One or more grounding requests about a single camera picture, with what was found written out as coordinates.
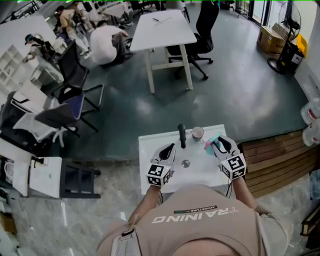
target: plastic bottle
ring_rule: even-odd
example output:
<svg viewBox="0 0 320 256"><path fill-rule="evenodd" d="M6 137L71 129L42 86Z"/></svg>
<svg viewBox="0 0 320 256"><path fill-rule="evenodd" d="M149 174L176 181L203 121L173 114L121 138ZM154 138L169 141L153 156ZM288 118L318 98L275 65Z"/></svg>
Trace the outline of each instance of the plastic bottle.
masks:
<svg viewBox="0 0 320 256"><path fill-rule="evenodd" d="M316 119L312 124L304 129L302 139L306 146L310 147L313 143L320 144L320 119Z"/></svg>
<svg viewBox="0 0 320 256"><path fill-rule="evenodd" d="M320 117L320 98L314 98L304 105L300 111L304 122L310 125L314 120Z"/></svg>

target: electric fan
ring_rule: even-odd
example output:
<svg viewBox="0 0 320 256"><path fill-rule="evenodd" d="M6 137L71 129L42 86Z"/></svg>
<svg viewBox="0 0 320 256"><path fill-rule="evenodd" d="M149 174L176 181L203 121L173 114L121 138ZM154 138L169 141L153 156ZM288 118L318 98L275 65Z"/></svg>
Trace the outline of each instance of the electric fan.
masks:
<svg viewBox="0 0 320 256"><path fill-rule="evenodd" d="M282 26L281 31L278 33L285 40L285 45L278 60L269 58L267 60L269 66L279 74L285 73L285 63L282 61L284 51L295 39L301 28L301 16L298 8L292 2L285 2L279 11L278 24Z"/></svg>

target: cup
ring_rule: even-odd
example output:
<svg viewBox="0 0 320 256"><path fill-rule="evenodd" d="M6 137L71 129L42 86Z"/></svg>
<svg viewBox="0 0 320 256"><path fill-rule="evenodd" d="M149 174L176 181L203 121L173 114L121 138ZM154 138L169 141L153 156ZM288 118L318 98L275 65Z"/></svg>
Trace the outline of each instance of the cup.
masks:
<svg viewBox="0 0 320 256"><path fill-rule="evenodd" d="M200 141L205 134L205 130L200 126L196 126L192 129L191 133L192 133L192 138L195 141Z"/></svg>

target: fan base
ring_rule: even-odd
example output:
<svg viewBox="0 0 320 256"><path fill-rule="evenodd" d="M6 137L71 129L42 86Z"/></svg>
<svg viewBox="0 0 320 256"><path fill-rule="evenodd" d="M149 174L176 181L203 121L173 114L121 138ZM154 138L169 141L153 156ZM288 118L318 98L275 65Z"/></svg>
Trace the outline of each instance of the fan base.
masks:
<svg viewBox="0 0 320 256"><path fill-rule="evenodd" d="M278 64L278 61L274 58L268 58L267 60L269 66L277 73L283 75L285 73L285 68L281 64Z"/></svg>

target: yellow object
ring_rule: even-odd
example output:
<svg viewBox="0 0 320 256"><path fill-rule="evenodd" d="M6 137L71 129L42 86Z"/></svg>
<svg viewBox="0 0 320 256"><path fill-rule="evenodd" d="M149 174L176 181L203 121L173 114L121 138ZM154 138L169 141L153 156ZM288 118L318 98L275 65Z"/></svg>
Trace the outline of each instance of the yellow object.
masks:
<svg viewBox="0 0 320 256"><path fill-rule="evenodd" d="M307 57L308 43L301 34L298 34L296 38L296 46L298 46L298 49L303 53L304 57Z"/></svg>

